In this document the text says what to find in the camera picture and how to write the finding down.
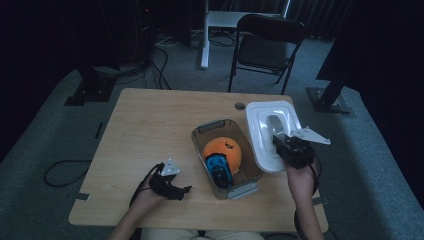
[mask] black stand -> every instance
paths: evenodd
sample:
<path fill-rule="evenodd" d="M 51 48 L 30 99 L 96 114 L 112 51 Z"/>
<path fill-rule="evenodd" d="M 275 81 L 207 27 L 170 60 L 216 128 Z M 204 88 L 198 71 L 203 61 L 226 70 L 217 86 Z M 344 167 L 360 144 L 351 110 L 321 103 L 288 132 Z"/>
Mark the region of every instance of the black stand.
<path fill-rule="evenodd" d="M 108 102 L 115 86 L 115 77 L 99 76 L 92 67 L 78 68 L 82 80 L 74 96 L 68 97 L 65 106 L 83 106 L 85 102 Z"/>
<path fill-rule="evenodd" d="M 347 107 L 340 92 L 344 84 L 331 81 L 327 88 L 306 88 L 316 112 L 341 113 L 355 117 L 351 108 Z"/>

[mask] gray carpet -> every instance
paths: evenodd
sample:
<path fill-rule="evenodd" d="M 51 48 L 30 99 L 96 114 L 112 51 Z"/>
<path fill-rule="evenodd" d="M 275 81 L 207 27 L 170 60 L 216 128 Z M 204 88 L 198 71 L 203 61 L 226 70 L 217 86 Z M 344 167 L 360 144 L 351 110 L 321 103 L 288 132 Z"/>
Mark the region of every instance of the gray carpet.
<path fill-rule="evenodd" d="M 230 43 L 226 38 L 214 40 Z M 165 42 L 168 54 L 164 76 L 174 90 L 225 92 L 232 48 L 211 45 L 209 68 L 201 70 L 201 42 L 192 48 Z M 331 229 L 339 239 L 423 239 L 424 213 L 404 180 L 390 150 L 365 109 L 360 95 L 344 88 L 341 96 L 353 115 L 317 113 L 307 87 L 326 87 L 315 80 L 331 42 L 307 39 L 299 50 L 286 94 L 293 98 L 302 126 L 331 139 L 330 146 L 314 145 L 321 159 L 322 196 Z M 162 68 L 165 54 L 155 50 L 154 63 Z M 128 70 L 134 66 L 124 66 Z M 100 71 L 114 73 L 107 68 Z M 91 159 L 101 139 L 99 124 L 106 125 L 123 88 L 156 88 L 158 72 L 149 67 L 143 74 L 121 77 L 107 103 L 64 106 L 80 77 L 76 71 L 51 93 L 38 115 L 0 165 L 0 239 L 105 239 L 112 227 L 80 227 L 68 215 L 82 179 L 62 188 L 43 181 L 46 169 L 66 159 Z M 279 94 L 281 84 L 273 76 L 240 71 L 233 92 Z M 64 183 L 78 176 L 89 163 L 66 164 L 49 176 Z M 335 236 L 327 232 L 327 239 Z M 270 239 L 290 239 L 272 237 Z"/>

